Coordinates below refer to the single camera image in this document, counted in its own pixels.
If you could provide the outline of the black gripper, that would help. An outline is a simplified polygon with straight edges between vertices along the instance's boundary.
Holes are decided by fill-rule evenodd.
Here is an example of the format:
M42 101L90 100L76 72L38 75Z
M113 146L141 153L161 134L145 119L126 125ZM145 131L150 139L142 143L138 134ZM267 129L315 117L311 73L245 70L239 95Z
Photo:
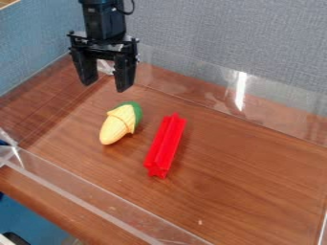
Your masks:
M80 82L89 86L98 79L97 59L113 60L116 91L122 93L133 86L138 62L138 39L126 34L109 39L94 39L85 32L69 31L70 55Z

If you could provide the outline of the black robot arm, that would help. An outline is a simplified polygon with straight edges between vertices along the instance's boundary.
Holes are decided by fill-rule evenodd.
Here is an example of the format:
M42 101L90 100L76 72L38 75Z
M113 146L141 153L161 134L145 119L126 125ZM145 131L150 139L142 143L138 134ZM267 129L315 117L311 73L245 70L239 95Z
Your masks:
M82 9L84 32L69 31L69 52L78 79L89 86L98 79L97 61L113 62L116 91L133 86L138 39L126 35L124 0L77 0Z

